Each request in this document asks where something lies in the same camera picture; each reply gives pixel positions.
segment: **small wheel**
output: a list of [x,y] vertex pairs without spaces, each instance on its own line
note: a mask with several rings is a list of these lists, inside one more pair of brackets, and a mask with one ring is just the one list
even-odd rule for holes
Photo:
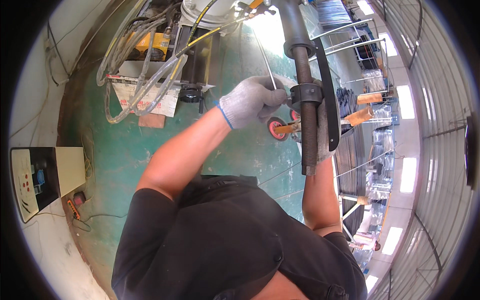
[[292,121],[298,120],[298,119],[300,119],[300,114],[297,113],[296,111],[294,111],[293,109],[291,109],[290,110],[290,119],[292,119]]
[[276,140],[279,141],[286,141],[288,139],[288,133],[275,133],[274,128],[286,125],[287,124],[282,119],[277,117],[271,117],[267,122],[268,131]]

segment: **stack of metal bars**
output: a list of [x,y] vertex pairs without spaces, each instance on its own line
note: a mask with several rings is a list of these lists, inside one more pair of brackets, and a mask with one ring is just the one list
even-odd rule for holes
[[[318,24],[324,32],[352,23],[352,19],[341,0],[327,0],[317,2]],[[352,28],[340,32],[353,31]]]
[[[340,117],[358,110],[357,96],[352,90],[345,88],[337,89],[337,99],[340,108]],[[335,164],[337,174],[342,174],[365,162],[365,149],[363,142],[363,131],[361,126],[342,128],[342,137],[335,152]],[[366,189],[366,167],[362,166],[345,175],[337,177],[338,192],[348,195],[365,196]],[[343,201],[343,214],[346,214],[356,202]],[[344,224],[351,234],[355,234],[363,219],[364,206],[361,205],[350,216]]]

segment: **concrete floor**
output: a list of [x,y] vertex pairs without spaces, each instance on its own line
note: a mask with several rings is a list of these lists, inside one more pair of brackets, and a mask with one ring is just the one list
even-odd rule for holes
[[[130,9],[123,5],[102,27],[94,38],[80,65],[84,67],[74,74],[65,90],[62,112],[59,121],[61,145],[85,147],[89,159],[95,167],[94,175],[87,182],[85,195],[91,200],[79,208],[81,220],[75,222],[77,240],[85,259],[93,269],[94,276],[101,287],[113,299],[110,288],[115,252],[118,246],[124,216],[128,212],[135,186],[148,164],[152,154],[169,138],[175,136],[200,115],[198,105],[179,102],[175,117],[167,118],[163,129],[138,126],[138,117],[130,114],[119,124],[111,125],[105,119],[105,87],[96,85],[96,71],[99,61],[105,53],[114,32]],[[307,22],[309,31],[318,34],[315,29],[314,11],[308,12],[312,22]],[[346,34],[332,37],[334,43],[345,41]],[[278,74],[286,86],[295,84],[293,61],[286,58],[280,50],[265,45],[273,73]],[[267,75],[264,60],[259,51],[252,29],[245,24],[239,37],[238,31],[231,36],[221,38],[220,56],[225,52],[219,86],[207,93],[206,105],[213,107],[213,101],[230,92],[242,79],[253,75]],[[328,57],[331,68],[341,77],[341,81],[361,77],[353,50],[339,52]],[[319,78],[318,65],[311,63],[312,73]],[[333,75],[334,83],[338,81]],[[361,87],[354,87],[357,93]],[[112,92],[110,110],[112,116],[120,112],[120,105]],[[275,116],[289,121],[289,109],[281,107]],[[304,176],[301,175],[301,157],[297,144],[288,139],[275,140],[265,124],[252,123],[242,130],[235,130],[215,149],[204,163],[204,174],[257,176],[260,187],[294,218],[303,221],[301,214]],[[99,214],[113,216],[95,216]]]

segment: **machine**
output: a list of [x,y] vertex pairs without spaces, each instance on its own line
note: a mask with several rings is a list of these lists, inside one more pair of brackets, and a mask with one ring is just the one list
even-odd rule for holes
[[[216,85],[220,37],[258,14],[275,13],[268,9],[275,5],[285,35],[284,53],[295,61],[298,79],[298,85],[292,87],[290,93],[291,108],[300,113],[302,122],[302,174],[315,175],[317,108],[323,101],[327,110],[330,151],[338,146],[340,132],[324,47],[319,37],[310,40],[299,8],[302,4],[309,5],[308,0],[246,0],[236,6],[234,3],[234,0],[173,0],[167,3],[139,0],[118,29],[97,73],[98,85],[107,82],[107,120],[118,123],[130,112],[173,117],[177,100],[198,103],[199,113],[202,113],[204,93]],[[322,87],[313,83],[309,58],[314,55]],[[111,85],[123,108],[116,117],[109,111]]]

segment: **gloved hand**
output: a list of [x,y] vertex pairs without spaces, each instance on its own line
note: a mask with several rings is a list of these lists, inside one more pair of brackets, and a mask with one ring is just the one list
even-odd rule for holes
[[277,78],[275,85],[276,90],[269,76],[247,78],[221,97],[217,107],[232,129],[243,128],[255,119],[265,123],[287,100],[285,88]]
[[[322,81],[315,79],[313,81],[314,84],[323,87]],[[338,115],[338,131],[341,131],[340,127],[340,115],[338,111],[338,101],[335,99],[336,102],[336,113]],[[317,109],[318,113],[318,128],[317,128],[317,143],[318,143],[318,160],[317,163],[326,160],[327,158],[331,158],[335,154],[335,150],[330,152],[328,150],[328,122],[327,122],[327,111],[325,109],[325,99],[320,104]]]

